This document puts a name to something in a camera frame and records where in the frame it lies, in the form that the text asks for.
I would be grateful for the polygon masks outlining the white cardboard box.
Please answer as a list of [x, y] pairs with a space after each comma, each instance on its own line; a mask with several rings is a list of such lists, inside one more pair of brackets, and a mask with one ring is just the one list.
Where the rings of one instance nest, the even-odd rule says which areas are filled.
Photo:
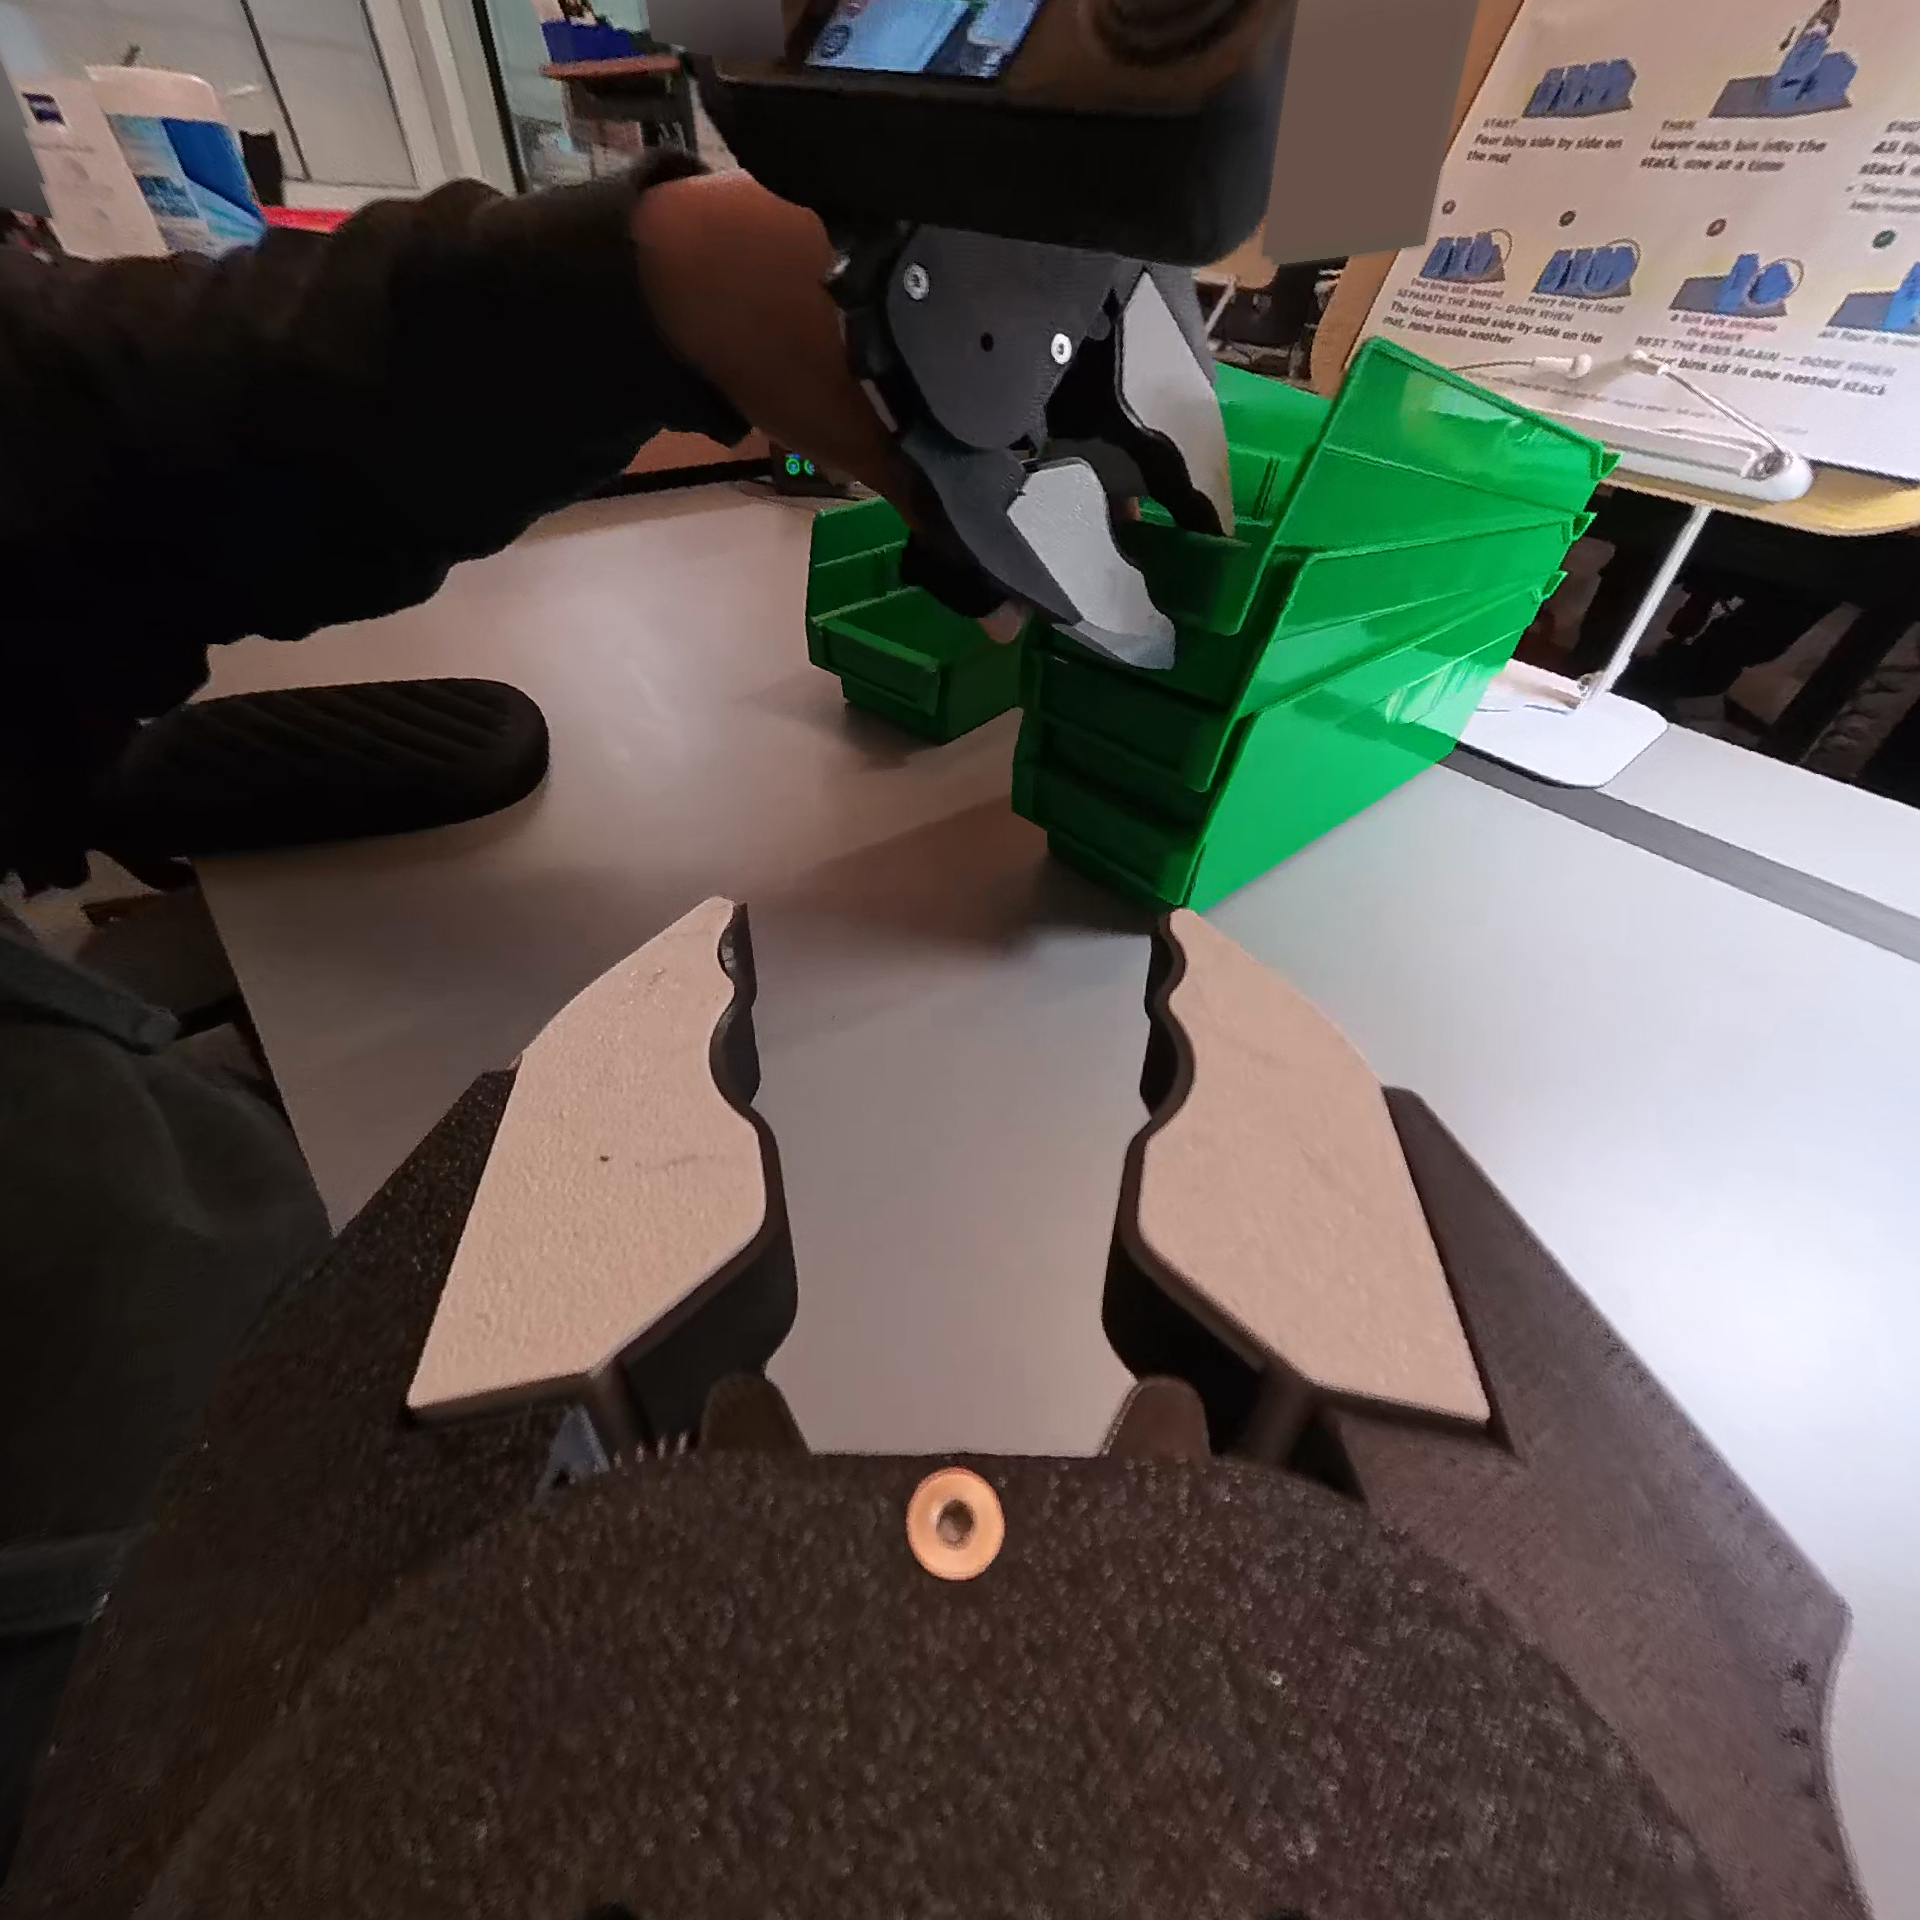
[[88, 81], [5, 75], [5, 134], [31, 159], [44, 217], [76, 260], [166, 258], [157, 223]]

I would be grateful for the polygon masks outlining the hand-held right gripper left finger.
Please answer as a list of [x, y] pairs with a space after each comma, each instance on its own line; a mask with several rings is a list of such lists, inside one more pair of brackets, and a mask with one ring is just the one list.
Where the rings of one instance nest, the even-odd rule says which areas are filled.
[[404, 1406], [420, 1425], [582, 1406], [694, 1426], [797, 1318], [757, 1113], [743, 903], [713, 897], [577, 990], [519, 1054]]

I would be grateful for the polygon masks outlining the person's left hand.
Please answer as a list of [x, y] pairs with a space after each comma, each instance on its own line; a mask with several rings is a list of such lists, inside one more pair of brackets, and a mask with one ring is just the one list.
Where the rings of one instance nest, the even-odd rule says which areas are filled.
[[648, 185], [630, 239], [664, 348], [771, 444], [884, 496], [918, 530], [932, 495], [853, 375], [823, 223], [729, 172]]

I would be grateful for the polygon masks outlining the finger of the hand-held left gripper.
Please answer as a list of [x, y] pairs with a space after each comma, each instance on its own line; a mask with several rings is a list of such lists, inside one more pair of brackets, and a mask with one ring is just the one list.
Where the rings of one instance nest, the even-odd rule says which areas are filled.
[[1087, 463], [1036, 466], [1011, 506], [1011, 523], [1065, 609], [1065, 634], [1120, 665], [1175, 665], [1176, 632], [1123, 555], [1108, 495]]
[[1112, 447], [1182, 528], [1237, 530], [1232, 454], [1205, 318], [1185, 271], [1140, 268], [1110, 326]]

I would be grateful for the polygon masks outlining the instruction sheet on clipboard stand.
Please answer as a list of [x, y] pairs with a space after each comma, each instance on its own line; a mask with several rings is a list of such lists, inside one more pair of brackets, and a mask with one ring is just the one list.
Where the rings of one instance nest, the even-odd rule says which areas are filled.
[[[1520, 2], [1476, 2], [1468, 56], [1456, 89], [1453, 126], [1459, 134], [1469, 115], [1480, 82], [1493, 68], [1508, 36]], [[1333, 398], [1357, 350], [1373, 334], [1371, 313], [1389, 279], [1399, 252], [1355, 255], [1345, 260], [1311, 346], [1311, 378], [1316, 393]], [[1608, 482], [1613, 491], [1657, 496], [1688, 507], [1711, 507], [1735, 518], [1789, 526], [1819, 537], [1913, 535], [1918, 528], [1918, 487], [1883, 476], [1813, 470], [1809, 489], [1796, 502], [1759, 503], [1745, 495], [1725, 495], [1657, 476], [1644, 476], [1620, 464]]]

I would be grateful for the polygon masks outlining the person's left forearm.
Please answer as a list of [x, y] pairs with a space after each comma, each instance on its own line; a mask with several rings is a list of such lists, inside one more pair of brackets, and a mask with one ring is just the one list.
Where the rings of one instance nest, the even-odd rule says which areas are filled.
[[5, 249], [5, 879], [84, 881], [109, 769], [214, 647], [420, 606], [654, 435], [748, 432], [640, 290], [640, 199], [694, 178], [667, 151], [225, 256]]

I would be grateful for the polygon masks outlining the blue white wipes pack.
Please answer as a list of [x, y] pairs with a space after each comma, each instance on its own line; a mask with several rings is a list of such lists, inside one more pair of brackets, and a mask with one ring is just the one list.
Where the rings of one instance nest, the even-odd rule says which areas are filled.
[[166, 255], [260, 244], [269, 224], [212, 84], [144, 65], [91, 65], [87, 81]]

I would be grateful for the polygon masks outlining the person's dark clothing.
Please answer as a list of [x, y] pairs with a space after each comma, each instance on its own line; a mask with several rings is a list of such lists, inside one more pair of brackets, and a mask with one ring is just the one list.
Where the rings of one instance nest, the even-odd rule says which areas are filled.
[[229, 1359], [319, 1259], [296, 1138], [179, 1022], [3, 913], [3, 1788]]

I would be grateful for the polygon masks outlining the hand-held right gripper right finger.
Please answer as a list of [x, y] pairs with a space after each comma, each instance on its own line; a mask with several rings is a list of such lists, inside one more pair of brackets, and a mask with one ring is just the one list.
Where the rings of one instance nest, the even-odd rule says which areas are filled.
[[1373, 1067], [1191, 910], [1152, 936], [1142, 1129], [1110, 1235], [1110, 1348], [1208, 1426], [1328, 1409], [1487, 1426], [1493, 1403]]

